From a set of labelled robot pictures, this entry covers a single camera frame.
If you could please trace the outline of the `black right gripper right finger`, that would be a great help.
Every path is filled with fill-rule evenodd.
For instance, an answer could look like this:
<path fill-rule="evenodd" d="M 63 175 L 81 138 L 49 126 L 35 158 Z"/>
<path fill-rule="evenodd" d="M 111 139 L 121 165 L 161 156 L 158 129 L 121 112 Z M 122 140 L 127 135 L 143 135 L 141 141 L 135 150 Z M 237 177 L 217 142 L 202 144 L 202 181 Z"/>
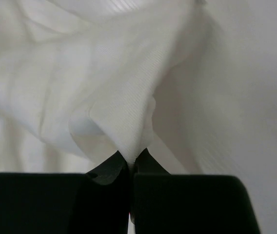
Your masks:
<path fill-rule="evenodd" d="M 135 161 L 138 234 L 258 234 L 243 183 L 231 175 L 173 175 L 144 150 Z"/>

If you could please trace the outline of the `white pleated skirt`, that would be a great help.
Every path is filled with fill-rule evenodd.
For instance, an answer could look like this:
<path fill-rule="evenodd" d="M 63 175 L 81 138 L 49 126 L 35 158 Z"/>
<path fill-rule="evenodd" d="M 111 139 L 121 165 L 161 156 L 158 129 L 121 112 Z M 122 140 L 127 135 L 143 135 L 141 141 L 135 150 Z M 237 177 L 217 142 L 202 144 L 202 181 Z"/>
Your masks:
<path fill-rule="evenodd" d="M 144 148 L 237 176 L 277 234 L 277 0 L 0 0 L 0 171 Z"/>

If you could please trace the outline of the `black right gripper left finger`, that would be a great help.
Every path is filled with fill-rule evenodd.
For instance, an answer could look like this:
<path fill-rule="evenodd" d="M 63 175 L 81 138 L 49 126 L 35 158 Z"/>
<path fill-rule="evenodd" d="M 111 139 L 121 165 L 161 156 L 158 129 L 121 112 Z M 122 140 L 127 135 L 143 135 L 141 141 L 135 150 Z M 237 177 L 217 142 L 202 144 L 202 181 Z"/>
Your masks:
<path fill-rule="evenodd" d="M 128 182 L 120 153 L 85 174 L 0 173 L 0 234 L 125 234 Z"/>

